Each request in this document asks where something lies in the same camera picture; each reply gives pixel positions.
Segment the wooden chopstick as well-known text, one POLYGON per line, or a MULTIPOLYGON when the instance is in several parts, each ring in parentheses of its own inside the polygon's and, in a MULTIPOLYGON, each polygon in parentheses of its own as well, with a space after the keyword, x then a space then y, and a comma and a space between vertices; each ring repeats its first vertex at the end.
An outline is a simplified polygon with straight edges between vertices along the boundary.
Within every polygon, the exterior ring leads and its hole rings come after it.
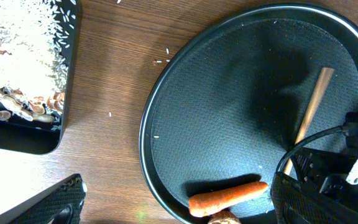
POLYGON ((323 67, 319 74, 318 80, 314 87, 312 96, 308 103, 308 107, 306 109, 305 115, 301 122, 300 128, 298 130, 298 134, 295 140, 295 144, 300 143, 306 137, 306 133, 311 125, 311 122, 318 110, 318 107, 323 99, 323 96, 328 88, 329 82, 333 76, 334 69, 323 67))

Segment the orange carrot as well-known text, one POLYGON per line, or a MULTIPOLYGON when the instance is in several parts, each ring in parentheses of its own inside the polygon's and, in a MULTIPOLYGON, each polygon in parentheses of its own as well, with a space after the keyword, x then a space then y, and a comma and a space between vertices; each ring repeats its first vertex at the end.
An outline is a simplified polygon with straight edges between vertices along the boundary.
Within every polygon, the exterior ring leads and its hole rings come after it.
POLYGON ((194 217, 218 213, 238 203, 255 199, 269 188, 266 182, 251 182, 215 192, 197 194, 189 198, 189 212, 194 217))

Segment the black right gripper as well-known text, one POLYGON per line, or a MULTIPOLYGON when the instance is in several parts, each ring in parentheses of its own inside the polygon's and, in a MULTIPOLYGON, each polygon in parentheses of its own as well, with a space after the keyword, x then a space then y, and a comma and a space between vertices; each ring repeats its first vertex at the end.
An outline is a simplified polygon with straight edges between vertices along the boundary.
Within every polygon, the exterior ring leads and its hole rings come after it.
POLYGON ((356 156, 304 147, 291 160, 300 182, 358 213, 358 177, 349 177, 356 156))

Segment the brown mushroom piece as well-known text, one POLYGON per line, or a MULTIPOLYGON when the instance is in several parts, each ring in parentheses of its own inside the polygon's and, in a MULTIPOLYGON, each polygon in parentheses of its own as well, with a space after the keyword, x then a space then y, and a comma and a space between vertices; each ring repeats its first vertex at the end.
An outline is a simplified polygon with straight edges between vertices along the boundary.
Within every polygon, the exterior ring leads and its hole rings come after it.
POLYGON ((233 213, 222 210, 211 215, 208 224, 241 224, 241 222, 233 213))

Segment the round black serving tray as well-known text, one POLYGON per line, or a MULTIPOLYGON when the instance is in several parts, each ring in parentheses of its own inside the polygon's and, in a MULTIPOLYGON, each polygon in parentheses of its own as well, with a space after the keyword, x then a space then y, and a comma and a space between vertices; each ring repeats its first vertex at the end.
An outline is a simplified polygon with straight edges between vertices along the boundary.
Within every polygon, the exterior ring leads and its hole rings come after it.
POLYGON ((308 129, 358 112, 358 27, 301 3, 260 6, 198 34, 168 63, 146 102, 139 132, 145 181, 184 223, 192 195, 271 182, 295 142, 322 68, 334 70, 308 129))

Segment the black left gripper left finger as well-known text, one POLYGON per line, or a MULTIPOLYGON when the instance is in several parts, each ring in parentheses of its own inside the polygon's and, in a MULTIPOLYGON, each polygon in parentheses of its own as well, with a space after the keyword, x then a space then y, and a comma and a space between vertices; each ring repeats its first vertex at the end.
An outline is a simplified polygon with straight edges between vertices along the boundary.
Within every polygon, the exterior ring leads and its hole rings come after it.
POLYGON ((87 187, 73 174, 0 214, 0 224, 79 224, 87 187))

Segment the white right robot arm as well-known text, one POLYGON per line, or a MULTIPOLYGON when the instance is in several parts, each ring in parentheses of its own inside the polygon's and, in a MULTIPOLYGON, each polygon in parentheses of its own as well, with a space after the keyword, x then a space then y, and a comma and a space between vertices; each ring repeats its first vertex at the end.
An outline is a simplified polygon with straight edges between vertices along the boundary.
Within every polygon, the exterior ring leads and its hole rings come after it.
POLYGON ((278 163, 270 195, 278 223, 358 223, 358 113, 291 147, 278 163), (345 152, 306 147, 331 134, 344 135, 345 152))

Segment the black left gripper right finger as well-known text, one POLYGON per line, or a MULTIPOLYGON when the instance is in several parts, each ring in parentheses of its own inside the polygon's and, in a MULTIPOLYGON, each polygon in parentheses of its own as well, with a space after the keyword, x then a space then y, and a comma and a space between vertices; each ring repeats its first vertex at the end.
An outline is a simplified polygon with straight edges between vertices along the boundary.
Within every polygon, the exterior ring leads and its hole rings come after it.
POLYGON ((277 172, 271 186, 271 198, 278 223, 358 223, 358 212, 308 189, 299 181, 277 172))

